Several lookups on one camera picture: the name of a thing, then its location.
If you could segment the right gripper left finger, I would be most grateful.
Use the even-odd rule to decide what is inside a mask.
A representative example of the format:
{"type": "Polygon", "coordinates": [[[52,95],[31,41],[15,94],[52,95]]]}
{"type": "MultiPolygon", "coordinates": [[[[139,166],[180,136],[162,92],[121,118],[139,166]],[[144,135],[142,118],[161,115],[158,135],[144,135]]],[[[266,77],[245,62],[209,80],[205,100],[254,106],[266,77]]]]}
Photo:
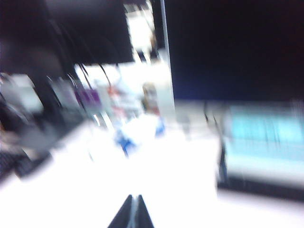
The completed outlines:
{"type": "Polygon", "coordinates": [[[131,215],[132,200],[132,195],[128,195],[108,228],[126,228],[128,226],[131,215]]]}

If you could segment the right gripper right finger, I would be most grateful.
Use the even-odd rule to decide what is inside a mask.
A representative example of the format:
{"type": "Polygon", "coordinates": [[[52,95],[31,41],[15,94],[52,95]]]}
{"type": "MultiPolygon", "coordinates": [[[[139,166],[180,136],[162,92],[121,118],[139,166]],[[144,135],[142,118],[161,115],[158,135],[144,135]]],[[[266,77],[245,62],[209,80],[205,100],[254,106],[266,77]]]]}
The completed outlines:
{"type": "Polygon", "coordinates": [[[142,195],[138,196],[138,207],[136,211],[137,228],[154,228],[151,217],[145,205],[142,195]]]}

